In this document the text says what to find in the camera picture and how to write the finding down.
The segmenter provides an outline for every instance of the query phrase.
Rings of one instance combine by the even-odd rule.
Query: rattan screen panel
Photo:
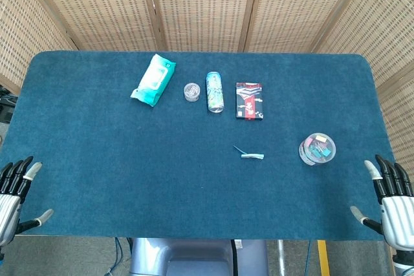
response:
[[[251,52],[308,52],[338,0],[256,0],[248,34]]]
[[[19,92],[34,55],[72,47],[38,0],[1,0],[0,5],[0,75],[6,87]]]
[[[47,0],[90,50],[156,50],[146,0]]]
[[[414,176],[414,80],[381,106],[395,158]]]
[[[362,54],[383,84],[414,59],[414,0],[352,0],[317,52]]]
[[[246,0],[159,2],[170,50],[237,51]]]

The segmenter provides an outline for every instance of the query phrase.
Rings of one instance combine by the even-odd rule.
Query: floor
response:
[[[8,125],[0,123],[0,136],[4,138],[7,129]],[[125,239],[120,240],[124,259],[113,275],[128,276],[129,248]],[[308,245],[308,241],[285,241],[286,276],[304,275]],[[267,246],[269,274],[278,276],[277,242],[268,241]],[[3,252],[5,259],[0,275],[7,276],[103,276],[115,259],[114,240],[107,237],[17,236]],[[389,253],[384,242],[327,242],[327,253],[333,276],[392,275]],[[315,241],[312,242],[308,275],[321,275]]]

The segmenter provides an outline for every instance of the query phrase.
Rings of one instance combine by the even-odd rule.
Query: wet wipes pack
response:
[[[132,91],[131,98],[154,107],[174,74],[175,63],[155,54],[138,87]]]

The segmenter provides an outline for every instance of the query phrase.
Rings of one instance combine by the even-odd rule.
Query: blue felt table cover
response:
[[[364,160],[392,159],[371,69],[358,55],[165,52],[175,74],[154,108],[129,98],[151,52],[43,52],[30,64],[0,165],[43,162],[22,220],[31,234],[207,239],[380,239],[349,211],[380,212]],[[207,110],[219,71],[224,111]],[[183,88],[198,83],[198,101]],[[263,84],[263,121],[235,118],[236,82]],[[298,156],[311,133],[335,158]],[[264,160],[241,159],[236,145]]]

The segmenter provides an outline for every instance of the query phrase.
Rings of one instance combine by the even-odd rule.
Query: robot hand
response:
[[[414,271],[414,194],[407,172],[401,165],[394,165],[381,156],[375,156],[381,173],[370,161],[365,161],[381,208],[381,224],[364,216],[351,206],[355,218],[363,225],[384,236],[395,248],[394,267],[397,275]]]
[[[53,210],[49,209],[34,220],[19,223],[21,206],[33,178],[41,168],[41,163],[35,163],[26,171],[32,160],[33,156],[29,156],[14,165],[9,163],[0,170],[0,249],[10,243],[15,234],[41,226],[53,214]]]

